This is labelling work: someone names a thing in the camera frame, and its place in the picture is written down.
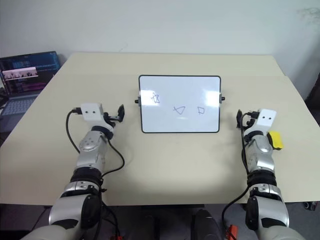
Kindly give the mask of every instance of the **black cable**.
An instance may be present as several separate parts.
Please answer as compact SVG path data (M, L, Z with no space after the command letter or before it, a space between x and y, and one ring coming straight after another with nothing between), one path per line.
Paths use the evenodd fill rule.
M69 133L69 118L70 115L74 112L74 110L71 110L68 115L66 116L66 120L65 120L65 130L66 130L66 134L68 135L68 138L72 144L72 146L75 148L75 150L80 153L79 149L77 148L77 146L75 145L74 141L72 140L70 133Z
M247 191L249 190L249 186L246 187L246 189L244 190L244 192L238 196L237 198L235 198L234 200L232 200L231 202L229 202L224 209L222 210L222 214L221 214L221 221L223 224L224 229L228 232L228 234L233 238L233 240L237 240L236 237L229 231L226 222L225 222L225 212L226 210L232 205L234 204L236 201L238 201L239 199L241 199L244 195L246 195Z
M108 139L108 143L109 143L110 147L120 156L120 158L122 159L122 164L121 164L120 167L115 168L115 169L110 170L110 171L107 171L104 174L102 174L101 178L103 178L107 174L110 174L110 173L113 173L115 171L118 171L118 170L122 169L125 166L125 163L126 163L124 156L122 156L122 154L111 144L109 139Z
M240 119L240 130L241 130L241 142L242 142L242 151L241 151L241 159L242 159L242 163L243 163L243 166L245 168L245 171L246 171L246 174L248 175L249 174L249 170L248 170L248 164L247 164L247 156L246 156L246 145L245 145L245 139L244 139L244 124L243 124L243 121L244 121L244 116L245 115L248 115L249 116L249 113L245 113L241 116L241 119ZM222 214L221 214L221 220L222 220L222 224L223 224L223 227L225 228L225 230L228 232L228 234L233 238L233 240L237 240L236 237L229 231L229 228L227 227L227 224L225 222L225 212L226 210L232 205L234 204L236 201L238 201L239 199L241 199L244 195L246 195L247 191L249 190L249 186L246 187L246 189L244 190L244 192L238 196L237 198L235 198L234 200L232 200L231 202L229 202L223 209L222 211Z
M114 213L114 211L112 211L103 201L102 201L102 204L103 204L103 207L108 210L111 215L113 216L113 219L114 219L114 225L115 225L115 231L116 231L116 234L115 234L115 237L117 239L118 236L121 236L120 234L120 231L119 231L119 224L118 224L118 219L117 219L117 216L116 214Z
M116 232L117 232L117 235L120 236L119 229L118 229L117 225L116 225L113 221L111 221L110 219L107 219L107 218L103 218L103 220L105 220L105 221L107 221L108 223L112 224L112 225L115 227L115 230L116 230Z
M41 212L41 214L39 215L38 219L36 220L35 224L33 225L33 227L31 228L31 232L33 230L35 230L36 225L38 224L38 222L40 221L41 217L43 216L43 214L47 211L48 208L44 208L44 210Z
M99 233L100 233L100 229L101 229L101 223L102 223L103 201L102 201L101 190L99 192L99 200L100 200L100 216L99 216L98 224L96 226L96 230L95 230L95 234L94 234L93 240L97 240L98 239L98 236L99 236Z

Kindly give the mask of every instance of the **red connector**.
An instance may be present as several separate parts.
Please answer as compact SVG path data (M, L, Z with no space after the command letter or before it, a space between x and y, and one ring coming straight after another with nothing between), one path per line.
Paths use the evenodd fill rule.
M124 240L124 237L123 237L123 236L118 236L118 237L116 238L116 236L111 236L111 237L110 237L110 240Z
M238 227L236 225L230 225L229 227L229 232L232 233L232 235L237 238L237 234L238 234ZM234 240L232 238L232 236L229 235L229 233L226 233L226 239L227 240Z

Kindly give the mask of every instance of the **whiteboard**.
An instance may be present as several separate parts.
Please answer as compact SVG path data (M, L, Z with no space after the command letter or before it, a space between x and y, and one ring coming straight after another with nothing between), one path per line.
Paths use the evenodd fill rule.
M219 131L219 76L141 75L139 95L144 133Z

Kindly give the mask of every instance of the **laptop screen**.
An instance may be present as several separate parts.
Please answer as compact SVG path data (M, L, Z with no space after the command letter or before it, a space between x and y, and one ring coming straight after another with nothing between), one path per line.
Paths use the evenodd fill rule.
M0 77L9 96L40 92L59 69L55 51L0 58Z

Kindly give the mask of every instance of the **laptop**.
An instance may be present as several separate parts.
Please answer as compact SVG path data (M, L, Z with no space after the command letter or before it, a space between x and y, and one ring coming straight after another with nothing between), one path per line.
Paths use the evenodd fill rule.
M59 69L55 51L0 58L0 77L9 98L0 114L0 133L15 128Z

